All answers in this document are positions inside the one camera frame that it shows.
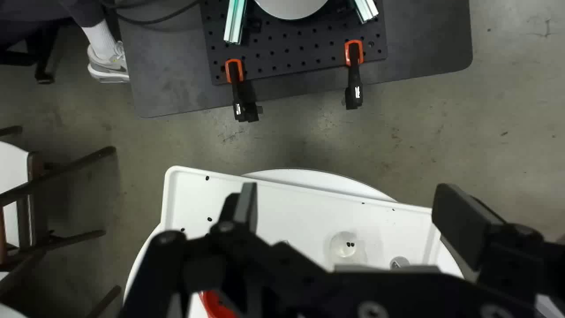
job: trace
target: white sneaker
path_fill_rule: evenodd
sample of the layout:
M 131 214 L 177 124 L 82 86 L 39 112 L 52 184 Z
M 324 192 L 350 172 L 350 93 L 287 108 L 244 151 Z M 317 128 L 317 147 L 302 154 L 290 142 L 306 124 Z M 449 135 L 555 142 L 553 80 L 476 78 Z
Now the white sneaker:
M 117 41 L 117 52 L 110 59 L 98 57 L 91 47 L 87 50 L 87 55 L 91 61 L 89 73 L 94 80 L 101 84 L 129 84 L 122 41 Z

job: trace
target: red component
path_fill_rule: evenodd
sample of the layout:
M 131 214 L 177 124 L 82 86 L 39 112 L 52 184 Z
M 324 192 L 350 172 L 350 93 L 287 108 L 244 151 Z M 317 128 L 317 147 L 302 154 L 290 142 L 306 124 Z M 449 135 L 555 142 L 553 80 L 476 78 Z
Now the red component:
M 347 55 L 347 66 L 352 66 L 352 59 L 350 59 L 350 50 L 352 50 L 352 47 L 357 47 L 357 50 L 359 50 L 357 64 L 359 64 L 359 66 L 364 64 L 364 63 L 366 63 L 364 41 L 361 41 L 361 40 L 350 40 L 350 41 L 343 47 L 345 55 Z
M 200 301 L 205 306 L 209 318 L 235 318 L 235 313 L 230 312 L 214 292 L 200 294 Z
M 239 82 L 244 82 L 246 78 L 244 78 L 244 63 L 241 61 L 241 59 L 230 59 L 230 61 L 227 61 L 227 64 L 225 64 L 225 73 L 227 73 L 227 82 L 228 84 L 234 84 L 234 78 L 232 78 L 232 73 L 230 73 L 230 66 L 232 64 L 235 64 L 235 68 L 237 68 L 237 75 L 239 75 L 239 78 L 235 80 L 235 84 L 239 84 Z

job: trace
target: screw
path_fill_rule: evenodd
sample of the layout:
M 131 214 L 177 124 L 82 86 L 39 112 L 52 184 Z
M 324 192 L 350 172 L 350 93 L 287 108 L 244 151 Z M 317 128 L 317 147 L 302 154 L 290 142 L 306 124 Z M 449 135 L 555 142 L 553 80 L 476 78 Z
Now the screw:
M 486 305 L 481 308 L 483 318 L 514 318 L 507 310 L 497 306 L 497 305 Z
M 363 303 L 357 313 L 359 318 L 389 318 L 387 310 L 378 303 Z
M 410 266 L 410 262 L 405 257 L 396 257 L 391 262 L 391 269 L 403 269 L 403 267 L 408 267 L 408 266 Z
M 227 234 L 227 232 L 232 232 L 235 229 L 235 225 L 230 222 L 225 222 L 225 223 L 219 223 L 218 229 L 219 229 L 219 232 Z

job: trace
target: black clamp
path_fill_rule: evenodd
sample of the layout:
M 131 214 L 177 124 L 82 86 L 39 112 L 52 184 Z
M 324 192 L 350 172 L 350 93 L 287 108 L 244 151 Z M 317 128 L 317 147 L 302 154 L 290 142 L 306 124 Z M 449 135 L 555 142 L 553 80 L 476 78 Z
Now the black clamp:
M 352 40 L 345 45 L 347 68 L 348 68 L 348 89 L 347 89 L 347 108 L 357 110 L 364 105 L 364 89 L 361 84 L 359 66 L 366 63 L 364 43 Z
M 239 123 L 258 123 L 258 107 L 251 86 L 246 82 L 241 59 L 227 61 L 227 82 L 234 89 L 234 116 Z

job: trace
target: white plate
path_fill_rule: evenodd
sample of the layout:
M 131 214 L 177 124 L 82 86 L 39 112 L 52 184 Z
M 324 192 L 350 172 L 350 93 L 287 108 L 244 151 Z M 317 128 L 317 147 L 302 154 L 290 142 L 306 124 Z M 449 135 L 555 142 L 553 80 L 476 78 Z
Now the white plate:
M 329 0 L 257 0 L 257 4 L 278 20 L 304 20 L 318 13 Z

